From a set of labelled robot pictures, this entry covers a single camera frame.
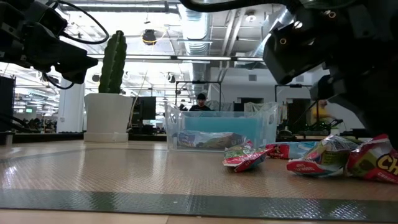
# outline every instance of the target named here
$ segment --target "metal grid floor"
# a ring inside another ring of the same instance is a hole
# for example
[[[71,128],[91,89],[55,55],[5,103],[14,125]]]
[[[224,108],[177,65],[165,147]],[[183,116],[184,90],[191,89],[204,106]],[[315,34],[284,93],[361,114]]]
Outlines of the metal grid floor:
[[[223,155],[76,149],[0,160],[0,208],[396,222],[397,186],[311,179],[268,159],[248,172]]]

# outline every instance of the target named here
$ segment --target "potted cactus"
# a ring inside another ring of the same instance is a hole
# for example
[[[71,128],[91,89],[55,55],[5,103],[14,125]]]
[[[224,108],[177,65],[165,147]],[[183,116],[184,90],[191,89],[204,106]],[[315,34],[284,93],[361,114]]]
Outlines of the potted cactus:
[[[126,59],[126,38],[118,30],[105,48],[99,93],[85,96],[88,142],[127,142],[132,98],[120,95]]]

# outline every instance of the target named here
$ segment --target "floor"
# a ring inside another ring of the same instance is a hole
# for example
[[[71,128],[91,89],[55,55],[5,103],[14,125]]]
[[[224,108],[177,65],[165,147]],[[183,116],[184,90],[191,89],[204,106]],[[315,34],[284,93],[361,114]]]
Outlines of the floor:
[[[0,147],[0,208],[7,209],[0,210],[0,223],[50,223],[55,218],[65,223],[398,220],[396,185],[309,179],[290,174],[286,161],[273,159],[236,174],[221,165],[222,159],[215,152],[168,151],[165,142]]]

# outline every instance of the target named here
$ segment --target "plant pot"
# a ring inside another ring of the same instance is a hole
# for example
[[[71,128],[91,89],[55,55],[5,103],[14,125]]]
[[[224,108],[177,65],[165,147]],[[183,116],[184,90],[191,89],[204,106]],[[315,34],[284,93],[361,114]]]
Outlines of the plant pot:
[[[85,96],[87,113],[86,142],[127,142],[127,124],[132,98],[112,93]]]

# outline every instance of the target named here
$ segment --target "cactus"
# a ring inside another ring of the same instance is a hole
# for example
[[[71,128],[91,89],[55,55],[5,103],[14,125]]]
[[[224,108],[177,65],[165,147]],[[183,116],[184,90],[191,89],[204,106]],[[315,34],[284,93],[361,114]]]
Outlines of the cactus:
[[[120,94],[126,50],[126,38],[123,32],[118,30],[109,39],[105,48],[98,92]]]

